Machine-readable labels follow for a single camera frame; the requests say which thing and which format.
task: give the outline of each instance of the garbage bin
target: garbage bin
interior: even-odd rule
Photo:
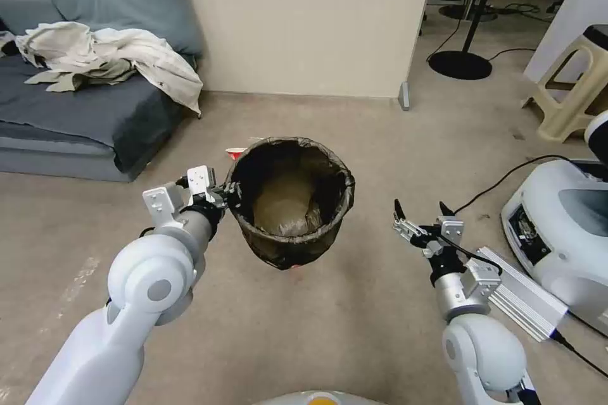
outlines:
[[[234,162],[231,211],[251,250],[280,270],[310,263],[331,247],[353,206],[355,179],[327,147],[303,137],[271,137]]]

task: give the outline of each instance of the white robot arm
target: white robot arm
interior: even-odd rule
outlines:
[[[190,190],[186,207],[178,185]],[[207,166],[143,193],[154,220],[153,233],[119,252],[108,275],[110,300],[74,328],[26,405],[124,405],[141,373],[150,331],[176,319],[192,302],[192,289],[205,269],[203,254],[231,197],[238,201],[238,187],[217,187],[213,169]],[[539,403],[521,344],[486,316],[487,297],[500,283],[496,271],[465,267],[446,244],[446,240],[458,244],[462,222],[440,217],[439,225],[427,232],[399,212],[395,211],[393,227],[423,248],[431,263],[431,281],[448,322],[443,349],[463,402],[498,404],[488,391],[506,391],[510,402]],[[439,230],[441,237],[433,230]],[[265,405],[330,402],[377,404],[350,394],[308,391],[271,399]]]
[[[431,264],[431,283],[448,323],[443,331],[443,354],[456,375],[464,404],[503,403],[488,392],[506,393],[511,403],[539,404],[526,371],[523,346],[512,332],[488,316],[488,298],[501,283],[498,274],[502,269],[480,257],[476,257],[480,262],[463,265],[457,249],[464,223],[443,205],[441,209],[444,215],[436,224],[420,227],[406,220],[395,200],[393,228],[421,248]]]
[[[192,287],[205,269],[203,254],[229,196],[216,187],[207,166],[189,170],[180,181],[191,193],[185,208],[175,183],[144,192],[153,233],[119,252],[108,274],[108,304],[74,328],[27,405],[127,401],[150,331],[177,318],[192,302]]]

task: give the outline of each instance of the beige stool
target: beige stool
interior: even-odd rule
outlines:
[[[556,82],[555,76],[577,51],[586,54],[589,62],[587,70],[575,83]],[[595,118],[585,111],[607,82],[608,25],[592,25],[559,56],[537,84],[532,97],[522,103],[522,108],[534,101],[545,114],[538,127],[538,135],[547,140],[564,142],[573,132],[584,130]],[[549,93],[551,89],[568,90],[568,95],[558,102]]]

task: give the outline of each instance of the gray cushion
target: gray cushion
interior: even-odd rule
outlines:
[[[24,35],[39,23],[63,20],[51,0],[0,0],[0,18],[13,35]]]
[[[141,28],[165,38],[174,51],[201,54],[201,35],[189,0],[52,0],[70,21],[92,30]]]

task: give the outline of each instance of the black round base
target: black round base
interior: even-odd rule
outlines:
[[[429,66],[439,74],[454,79],[484,79],[492,74],[492,64],[477,54],[442,51],[429,58]]]
[[[478,5],[474,5],[471,8],[471,10],[469,11],[469,16],[465,20],[473,20],[473,16],[478,7],[479,7]],[[462,18],[462,16],[464,15],[464,8],[465,7],[463,5],[446,5],[446,6],[442,6],[439,9],[439,14],[449,17],[450,19],[458,20],[458,19]],[[496,13],[492,12],[492,10],[484,9],[479,21],[480,22],[489,22],[491,20],[496,19],[497,17],[498,17],[498,15]]]

